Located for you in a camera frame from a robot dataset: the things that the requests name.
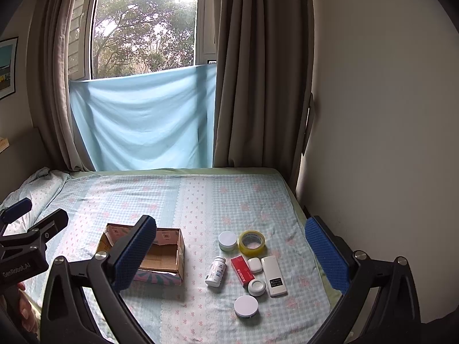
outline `black picture frame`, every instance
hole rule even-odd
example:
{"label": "black picture frame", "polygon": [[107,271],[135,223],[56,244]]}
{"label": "black picture frame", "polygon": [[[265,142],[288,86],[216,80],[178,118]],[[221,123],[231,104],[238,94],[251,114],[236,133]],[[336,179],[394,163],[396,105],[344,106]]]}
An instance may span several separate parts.
{"label": "black picture frame", "polygon": [[16,54],[19,37],[0,41],[0,100],[16,92]]}

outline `screw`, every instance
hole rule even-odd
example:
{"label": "screw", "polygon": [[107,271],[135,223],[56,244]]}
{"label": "screw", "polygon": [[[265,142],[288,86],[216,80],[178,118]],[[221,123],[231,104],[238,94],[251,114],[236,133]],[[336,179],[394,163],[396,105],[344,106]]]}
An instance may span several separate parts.
{"label": "screw", "polygon": [[405,266],[406,264],[408,264],[407,259],[403,256],[397,257],[397,262],[402,266]]}
{"label": "screw", "polygon": [[355,251],[354,256],[357,260],[365,260],[367,258],[367,254],[364,251]]}
{"label": "screw", "polygon": [[99,251],[94,255],[96,260],[103,260],[105,257],[107,257],[107,252],[105,251]]}
{"label": "screw", "polygon": [[55,265],[60,265],[64,262],[64,256],[57,256],[55,259],[54,259],[54,264]]}

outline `window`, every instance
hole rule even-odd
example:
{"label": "window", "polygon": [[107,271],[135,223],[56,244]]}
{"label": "window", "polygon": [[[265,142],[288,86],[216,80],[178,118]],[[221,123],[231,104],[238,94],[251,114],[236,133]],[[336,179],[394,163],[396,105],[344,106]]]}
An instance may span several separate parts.
{"label": "window", "polygon": [[212,0],[75,0],[72,80],[206,64],[215,52]]}

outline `tape roll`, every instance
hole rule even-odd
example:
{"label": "tape roll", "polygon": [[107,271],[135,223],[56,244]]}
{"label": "tape roll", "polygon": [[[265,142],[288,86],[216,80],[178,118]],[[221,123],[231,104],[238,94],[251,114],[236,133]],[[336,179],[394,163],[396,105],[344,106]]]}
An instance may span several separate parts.
{"label": "tape roll", "polygon": [[264,236],[256,230],[247,230],[239,237],[239,250],[249,257],[259,255],[264,249]]}

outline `bed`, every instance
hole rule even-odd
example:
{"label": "bed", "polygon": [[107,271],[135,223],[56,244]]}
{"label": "bed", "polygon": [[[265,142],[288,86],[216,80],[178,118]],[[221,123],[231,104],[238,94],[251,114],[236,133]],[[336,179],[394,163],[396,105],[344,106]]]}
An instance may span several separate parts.
{"label": "bed", "polygon": [[[31,198],[33,210],[8,228],[26,231],[57,208],[69,216],[67,228],[48,243],[47,260],[91,258],[107,223],[133,225],[143,214],[158,226],[179,227],[185,242],[181,286],[133,281],[122,292],[125,303],[155,343],[304,343],[318,330],[339,300],[304,236],[306,217],[280,174],[271,169],[200,169],[79,172],[42,168],[4,201],[8,206]],[[224,230],[256,229],[266,237],[266,255],[279,260],[288,295],[259,299],[259,314],[236,317],[232,304],[247,292],[227,268],[221,287],[208,288],[206,273],[222,252]],[[47,275],[26,281],[41,305]],[[91,291],[90,308],[105,338],[115,342]]]}

